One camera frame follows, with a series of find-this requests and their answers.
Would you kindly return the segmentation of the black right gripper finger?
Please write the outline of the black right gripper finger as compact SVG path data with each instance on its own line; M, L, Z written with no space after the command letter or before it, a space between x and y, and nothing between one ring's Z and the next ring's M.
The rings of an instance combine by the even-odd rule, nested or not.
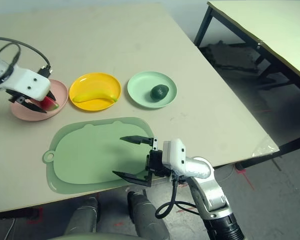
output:
M126 173L126 172L120 172L120 171L112 171L115 175L119 176L123 180L135 184L135 185L140 185L140 186L145 186L145 187L151 187L152 186L152 172L148 172L147 175L145 175L143 178L138 177L137 175L131 174L131 173Z
M157 150L157 139L153 137L144 137L139 135L123 136L120 138L122 141L126 141L132 144L146 144L152 147L152 150Z

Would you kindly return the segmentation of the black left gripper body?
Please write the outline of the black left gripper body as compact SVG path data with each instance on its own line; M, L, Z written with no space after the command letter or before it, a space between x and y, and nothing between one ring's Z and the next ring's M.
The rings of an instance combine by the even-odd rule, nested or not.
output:
M28 98L26 95L23 93L7 89L6 93L10 95L10 98L8 99L11 103L17 102L18 104L23 104L26 99Z

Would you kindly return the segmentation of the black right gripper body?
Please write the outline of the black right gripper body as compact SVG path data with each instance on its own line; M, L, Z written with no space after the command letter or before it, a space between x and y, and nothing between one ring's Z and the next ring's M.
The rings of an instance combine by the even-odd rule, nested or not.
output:
M152 178L152 175L156 177L170 177L171 170L163 165L163 151L162 150L150 150L146 157L145 170L148 171L148 177Z

